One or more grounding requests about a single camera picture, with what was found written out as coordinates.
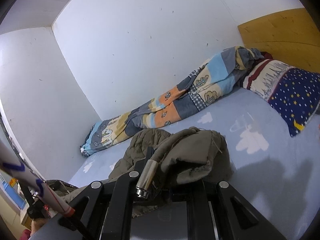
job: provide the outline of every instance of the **star pattern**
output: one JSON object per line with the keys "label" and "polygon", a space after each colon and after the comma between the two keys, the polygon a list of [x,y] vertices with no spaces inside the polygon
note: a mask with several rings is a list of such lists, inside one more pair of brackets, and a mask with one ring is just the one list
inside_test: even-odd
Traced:
{"label": "star pattern", "polygon": [[291,68],[279,80],[268,103],[286,121],[293,137],[304,129],[319,101],[320,74]]}

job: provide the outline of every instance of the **silver cylindrical connector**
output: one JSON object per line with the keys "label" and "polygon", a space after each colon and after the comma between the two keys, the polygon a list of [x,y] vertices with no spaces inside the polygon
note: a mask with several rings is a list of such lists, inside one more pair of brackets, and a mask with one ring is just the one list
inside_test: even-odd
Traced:
{"label": "silver cylindrical connector", "polygon": [[146,166],[144,167],[142,174],[136,185],[136,192],[140,198],[148,198],[149,186],[153,180],[159,163],[154,160],[148,160]]}

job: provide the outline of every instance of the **pillow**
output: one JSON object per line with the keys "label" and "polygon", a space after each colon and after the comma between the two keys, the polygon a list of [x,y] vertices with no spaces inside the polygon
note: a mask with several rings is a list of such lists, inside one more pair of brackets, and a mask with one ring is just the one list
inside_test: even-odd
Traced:
{"label": "pillow", "polygon": [[260,62],[239,85],[266,100],[286,121],[291,137],[305,128],[319,107],[320,74],[278,60]]}

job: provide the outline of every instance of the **mattress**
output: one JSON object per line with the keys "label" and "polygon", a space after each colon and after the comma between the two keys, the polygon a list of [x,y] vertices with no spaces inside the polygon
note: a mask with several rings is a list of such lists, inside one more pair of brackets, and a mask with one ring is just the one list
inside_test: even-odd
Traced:
{"label": "mattress", "polygon": [[[319,124],[320,116],[315,115],[300,135],[291,138],[285,121],[266,101],[236,88],[198,114],[163,129],[175,133],[196,126],[224,135],[235,168],[230,184],[287,239],[295,240],[320,207]],[[107,179],[129,143],[130,139],[90,156],[70,183],[81,187]],[[185,203],[134,219],[131,234],[131,239],[187,239]]]}

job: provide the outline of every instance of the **red sleeve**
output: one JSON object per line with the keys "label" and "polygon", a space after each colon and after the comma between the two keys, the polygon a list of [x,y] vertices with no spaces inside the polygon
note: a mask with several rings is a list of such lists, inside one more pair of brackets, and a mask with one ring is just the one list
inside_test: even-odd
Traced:
{"label": "red sleeve", "polygon": [[28,229],[23,230],[19,240],[28,240],[30,238],[31,231]]}

